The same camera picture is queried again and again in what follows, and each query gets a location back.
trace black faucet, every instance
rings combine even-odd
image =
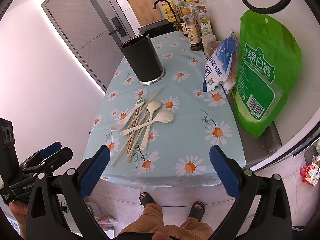
[[[154,3],[154,5],[153,5],[153,9],[155,10],[155,9],[156,9],[156,5],[157,5],[157,3],[158,3],[158,2],[161,2],[161,1],[166,2],[166,3],[169,5],[170,10],[172,11],[174,18],[175,18],[175,19],[176,19],[176,21],[177,21],[176,14],[175,14],[175,12],[174,12],[174,10],[173,10],[173,8],[172,8],[171,4],[170,4],[167,0],[157,0],[157,1]]]

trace white spoon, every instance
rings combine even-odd
[[[127,134],[129,134],[129,133],[131,133],[133,131],[139,130],[142,127],[145,127],[147,125],[153,124],[154,122],[168,123],[168,122],[172,122],[173,119],[174,119],[173,113],[171,113],[169,111],[162,111],[162,112],[158,113],[156,115],[156,117],[152,121],[143,123],[141,125],[138,125],[136,127],[132,127],[130,129],[127,129],[127,130],[123,130],[123,131],[120,132],[120,135],[127,135]]]
[[[127,122],[129,121],[131,115],[134,113],[134,111],[138,108],[138,107],[141,107],[143,106],[144,104],[144,99],[139,99],[137,102],[136,102],[136,105],[134,106],[134,108],[131,110],[131,112],[129,114],[127,114],[127,116],[122,119],[122,120],[119,120],[118,122],[116,122],[113,126],[111,126],[110,130],[111,131],[118,131],[120,129],[122,129],[123,127],[125,127],[125,125],[127,124]]]
[[[154,111],[156,111],[160,106],[161,106],[160,101],[152,101],[148,104],[147,109],[150,112],[149,122],[152,120],[152,115],[153,115]],[[148,146],[150,127],[151,127],[151,124],[147,126],[146,132],[143,136],[143,140],[140,145],[141,150],[145,150]]]

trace pants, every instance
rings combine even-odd
[[[212,228],[198,219],[188,217],[181,227],[165,226],[162,208],[158,204],[148,203],[142,215],[126,226],[121,233],[155,233],[160,232],[181,240],[207,240],[213,233]]]

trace tablecloth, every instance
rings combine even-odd
[[[111,158],[101,178],[127,187],[219,184],[209,160],[212,145],[218,144],[227,157],[245,166],[241,139],[226,95],[220,86],[202,92],[206,58],[202,51],[190,49],[182,32],[151,40],[166,75],[153,85],[141,86],[127,60],[121,61],[93,122],[84,159],[92,157],[101,145],[107,145]],[[162,104],[154,116],[159,111],[171,111],[174,120],[154,123],[147,149],[138,147],[142,135],[131,162],[124,161],[124,151],[115,166],[110,167],[128,138],[121,136],[120,131],[112,132],[110,127],[129,113],[139,96],[147,102],[160,87],[162,90],[154,100]]]

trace black slipper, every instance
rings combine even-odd
[[[150,196],[149,193],[143,192],[142,194],[140,195],[140,198],[139,198],[139,199],[140,199],[140,203],[142,204],[142,206],[146,207],[146,205],[147,205],[148,203],[154,203],[154,204],[156,204],[156,202],[153,200],[153,198]]]
[[[195,208],[195,204],[200,205],[202,209]],[[204,215],[204,212],[205,212],[205,205],[202,202],[196,201],[192,205],[189,217],[198,218],[200,222]]]

